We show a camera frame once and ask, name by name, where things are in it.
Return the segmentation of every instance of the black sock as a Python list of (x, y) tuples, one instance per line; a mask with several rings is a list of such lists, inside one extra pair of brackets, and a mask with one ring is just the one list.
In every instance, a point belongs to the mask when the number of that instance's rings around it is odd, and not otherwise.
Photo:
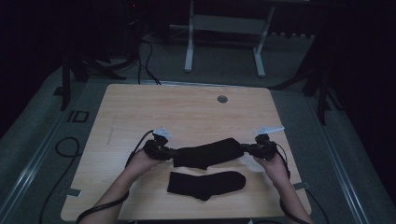
[(212, 195), (220, 195), (242, 189), (246, 178), (236, 171), (213, 175), (185, 175), (171, 172), (168, 192), (192, 196), (207, 201)]
[(231, 161), (244, 155), (240, 144), (233, 138), (199, 147), (177, 149), (179, 156), (174, 158), (174, 166), (187, 166), (206, 170), (208, 166)]

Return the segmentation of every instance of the person's left hand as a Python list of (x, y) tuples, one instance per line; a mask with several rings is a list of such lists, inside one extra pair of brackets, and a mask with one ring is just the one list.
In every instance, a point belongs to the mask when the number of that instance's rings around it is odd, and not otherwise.
[(151, 169), (151, 167), (162, 163), (163, 161), (156, 161), (148, 156), (144, 150), (138, 151), (130, 160), (126, 171), (134, 175), (143, 175)]

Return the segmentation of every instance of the gray carpet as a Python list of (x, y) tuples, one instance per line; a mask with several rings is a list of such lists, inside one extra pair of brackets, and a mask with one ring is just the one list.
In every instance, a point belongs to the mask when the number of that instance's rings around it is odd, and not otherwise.
[[(178, 43), (153, 43), (153, 53), (149, 61), (149, 70), (163, 84), (171, 82), (204, 83), (215, 85), (233, 85), (247, 87), (267, 87), (278, 84), (292, 77), (307, 49), (311, 39), (282, 36), (270, 36), (262, 53), (267, 76), (256, 76), (256, 68), (249, 48), (225, 48), (211, 45), (195, 47), (194, 64), (190, 73), (185, 73), (184, 60), (186, 46)], [(149, 45), (142, 45), (143, 61), (149, 55)], [(106, 77), (92, 76), (88, 83), (72, 83), (73, 97), (66, 111), (60, 112), (61, 98), (53, 96), (56, 87), (61, 85), (61, 74), (57, 71), (49, 76), (40, 91), (26, 107), (21, 117), (15, 122), (0, 142), (0, 196), (4, 203), (13, 189), (20, 173), (33, 155), (46, 148), (43, 163), (34, 175), (30, 188), (21, 197), (18, 206), (11, 211), (9, 223), (37, 222), (41, 205), (61, 176), (71, 159), (59, 156), (55, 145), (61, 139), (74, 136), (80, 142), (82, 152), (100, 102), (109, 83), (136, 83), (137, 68), (131, 67), (120, 75), (128, 77), (126, 81), (115, 81)], [(142, 80), (144, 84), (152, 81)], [(304, 82), (296, 83), (283, 91), (272, 91), (276, 108), (286, 135), (293, 150), (300, 175), (307, 182), (310, 191), (323, 206), (331, 223), (367, 223), (358, 221), (351, 211), (350, 201), (346, 197), (347, 189), (343, 179), (334, 169), (331, 147), (344, 165), (356, 194), (360, 199), (369, 223), (396, 223), (396, 209), (384, 191), (375, 174), (359, 137), (356, 135), (346, 114), (333, 109), (326, 112), (327, 126), (318, 124), (315, 116), (317, 99), (308, 98), (300, 93)], [(85, 123), (68, 122), (72, 110), (89, 112)], [(76, 145), (67, 140), (62, 149), (74, 153)], [(60, 211), (67, 189), (78, 166), (78, 160), (72, 165), (55, 193), (49, 198), (45, 209), (43, 223), (64, 223)], [(316, 223), (325, 223), (315, 202), (310, 198), (313, 208), (312, 218)], [(282, 217), (274, 220), (284, 221)]]

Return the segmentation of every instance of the person's right hand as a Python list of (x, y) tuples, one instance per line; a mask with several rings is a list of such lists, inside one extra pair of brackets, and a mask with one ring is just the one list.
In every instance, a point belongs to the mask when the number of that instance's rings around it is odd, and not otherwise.
[(273, 181), (275, 188), (280, 188), (289, 183), (288, 172), (282, 158), (276, 153), (271, 161), (253, 157), (265, 170), (265, 173)]

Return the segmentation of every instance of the small round object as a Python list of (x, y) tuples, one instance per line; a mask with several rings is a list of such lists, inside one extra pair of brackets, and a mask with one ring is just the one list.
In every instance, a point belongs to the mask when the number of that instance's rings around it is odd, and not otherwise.
[(225, 103), (227, 103), (228, 98), (227, 98), (227, 96), (220, 95), (220, 96), (218, 97), (218, 101), (219, 101), (220, 103), (222, 103), (222, 104), (225, 104)]

